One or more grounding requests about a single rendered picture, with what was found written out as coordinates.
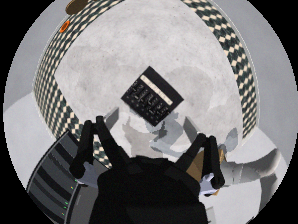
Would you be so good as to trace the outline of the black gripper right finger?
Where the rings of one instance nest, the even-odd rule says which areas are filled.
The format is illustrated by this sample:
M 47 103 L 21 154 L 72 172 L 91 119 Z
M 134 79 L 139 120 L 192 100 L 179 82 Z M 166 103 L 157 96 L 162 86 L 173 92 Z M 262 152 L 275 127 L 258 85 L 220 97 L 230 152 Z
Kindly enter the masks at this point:
M 161 182 L 167 187 L 174 186 L 184 172 L 187 171 L 199 149 L 203 147 L 204 158 L 202 176 L 199 181 L 201 187 L 199 195 L 209 197 L 225 184 L 225 179 L 220 169 L 216 137 L 212 135 L 206 137 L 189 116 L 185 117 L 183 129 L 191 142 L 191 146 L 165 171 Z

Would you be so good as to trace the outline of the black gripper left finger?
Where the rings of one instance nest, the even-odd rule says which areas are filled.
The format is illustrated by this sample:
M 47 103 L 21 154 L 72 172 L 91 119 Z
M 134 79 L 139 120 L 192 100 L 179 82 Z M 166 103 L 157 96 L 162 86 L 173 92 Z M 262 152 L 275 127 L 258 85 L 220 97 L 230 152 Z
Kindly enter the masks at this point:
M 101 145 L 109 159 L 112 167 L 117 165 L 125 178 L 131 184 L 142 183 L 144 178 L 143 170 L 132 161 L 125 150 L 118 146 L 109 132 L 119 119 L 119 107 L 114 107 L 104 117 L 96 116 L 96 123 L 91 120 L 84 122 L 77 155 L 70 165 L 69 171 L 82 187 L 98 188 L 98 175 L 93 166 L 93 140 L 98 135 Z M 92 165 L 91 165 L 92 164 Z

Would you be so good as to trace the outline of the black lighting desk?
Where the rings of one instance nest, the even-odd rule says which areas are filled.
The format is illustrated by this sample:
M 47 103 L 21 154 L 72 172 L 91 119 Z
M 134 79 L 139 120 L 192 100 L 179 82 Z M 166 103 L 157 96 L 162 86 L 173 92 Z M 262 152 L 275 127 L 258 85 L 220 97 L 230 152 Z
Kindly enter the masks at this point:
M 184 100 L 151 66 L 137 78 L 120 99 L 154 127 Z

